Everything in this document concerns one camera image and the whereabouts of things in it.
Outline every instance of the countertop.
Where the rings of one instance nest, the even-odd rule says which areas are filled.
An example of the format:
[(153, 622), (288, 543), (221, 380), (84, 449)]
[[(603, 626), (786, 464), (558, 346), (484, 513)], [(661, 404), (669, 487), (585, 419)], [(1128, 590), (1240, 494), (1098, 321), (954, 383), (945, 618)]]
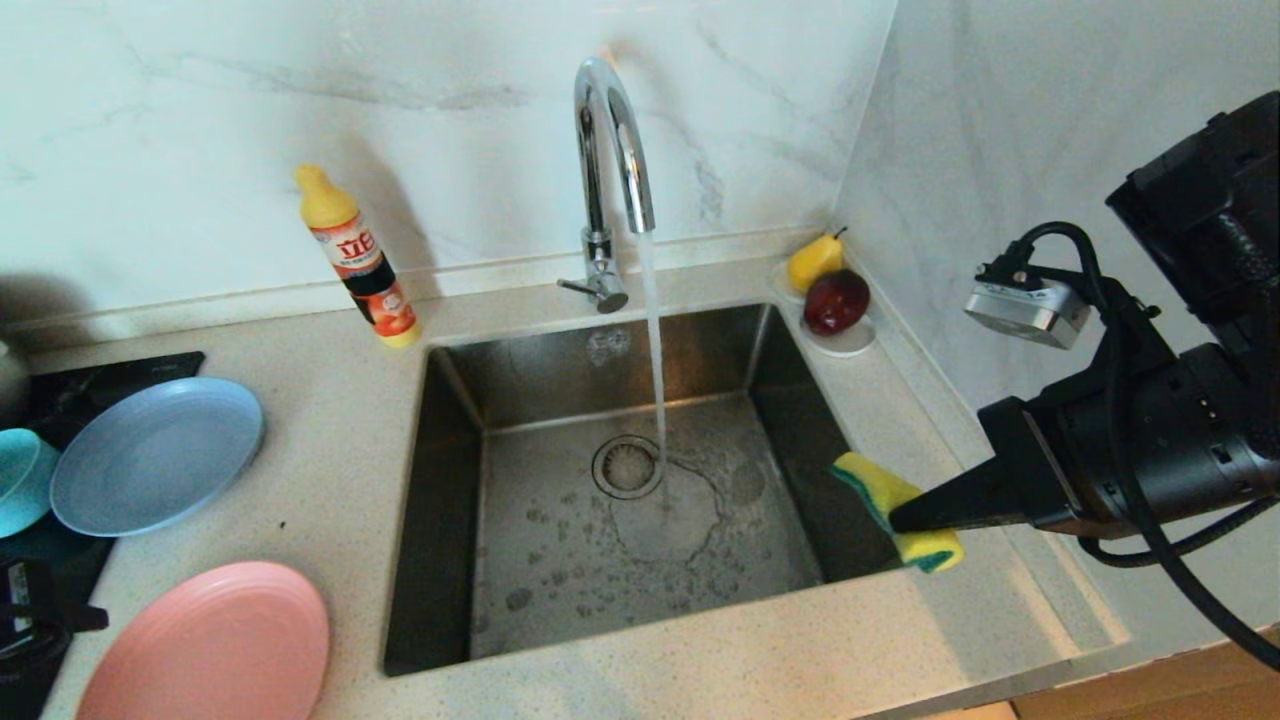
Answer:
[[(772, 263), (659, 273), (662, 311), (774, 301), (765, 282)], [(407, 350), (383, 347), (351, 310), (37, 356), (36, 369), (50, 372), (202, 350), (202, 374), (252, 388), (268, 421), (260, 455), (224, 495), (174, 527), (116, 543), (93, 596), (110, 611), (111, 626), (77, 638), (45, 717), (74, 715), (99, 660), (147, 603), (192, 575), (242, 560), (291, 565), (325, 597), (332, 655), (317, 720), (847, 719), (1123, 641), (1069, 560), (1030, 536), (991, 529), (961, 533), (968, 559), (937, 575), (882, 573), (384, 676), (383, 633), (426, 350), (639, 319), (644, 297), (634, 290), (627, 309), (611, 316), (554, 287), (416, 302), (425, 340)], [(919, 486), (936, 486), (963, 469), (955, 441), (945, 439), (963, 432), (943, 427), (960, 423), (960, 414), (942, 397), (950, 388), (913, 356), (892, 314), (877, 307), (873, 315), (879, 340), (867, 352), (833, 359), (805, 346), (806, 359), (859, 451)]]

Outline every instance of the yellow bottle cap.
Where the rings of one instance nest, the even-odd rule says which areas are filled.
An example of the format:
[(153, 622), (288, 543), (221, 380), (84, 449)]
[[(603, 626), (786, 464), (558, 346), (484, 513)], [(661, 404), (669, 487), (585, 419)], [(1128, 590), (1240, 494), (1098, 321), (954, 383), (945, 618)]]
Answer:
[(360, 214), (356, 199), (333, 184), (319, 165), (298, 165), (293, 179), (302, 188), (298, 210), (308, 228), (335, 228)]

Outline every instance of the white marble wall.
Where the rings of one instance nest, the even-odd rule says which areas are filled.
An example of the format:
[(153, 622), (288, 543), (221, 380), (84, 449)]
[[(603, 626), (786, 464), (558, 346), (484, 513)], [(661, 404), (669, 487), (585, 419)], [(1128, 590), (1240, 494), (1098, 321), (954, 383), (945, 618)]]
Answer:
[[(1030, 397), (1083, 369), (963, 313), (973, 268), (1043, 220), (1084, 227), (1102, 269), (1166, 314), (1175, 350), (1210, 338), (1105, 197), (1125, 176), (1280, 86), (1280, 3), (904, 0), (836, 208), (850, 247), (966, 402)], [(1070, 243), (1042, 264), (1078, 266)]]
[(573, 251), (602, 46), (658, 240), (824, 222), (896, 0), (9, 0), (4, 320), (332, 279), (297, 163), (401, 270)]

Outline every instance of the kitchen sink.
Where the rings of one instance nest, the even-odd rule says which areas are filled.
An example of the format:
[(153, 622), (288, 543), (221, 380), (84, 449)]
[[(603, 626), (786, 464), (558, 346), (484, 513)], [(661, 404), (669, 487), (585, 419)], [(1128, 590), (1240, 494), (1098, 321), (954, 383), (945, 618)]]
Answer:
[(402, 675), (899, 568), (771, 305), (428, 357), (384, 671)]

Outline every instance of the black induction cooktop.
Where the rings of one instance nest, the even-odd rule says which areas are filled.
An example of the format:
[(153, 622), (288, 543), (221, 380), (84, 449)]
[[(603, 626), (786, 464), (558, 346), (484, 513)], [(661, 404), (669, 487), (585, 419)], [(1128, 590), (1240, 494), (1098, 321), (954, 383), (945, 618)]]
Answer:
[[(31, 380), (23, 425), (58, 450), (65, 450), (84, 425), (108, 407), (140, 389), (193, 377), (204, 361), (204, 352), (183, 352), (37, 375)], [(115, 538), (82, 536), (49, 512), (26, 530), (0, 539), (0, 559), (22, 557), (47, 564), (58, 594), (87, 605), (113, 544)], [(17, 683), (0, 684), (0, 714), (14, 720), (40, 717), (60, 667), (61, 657), (24, 674)]]

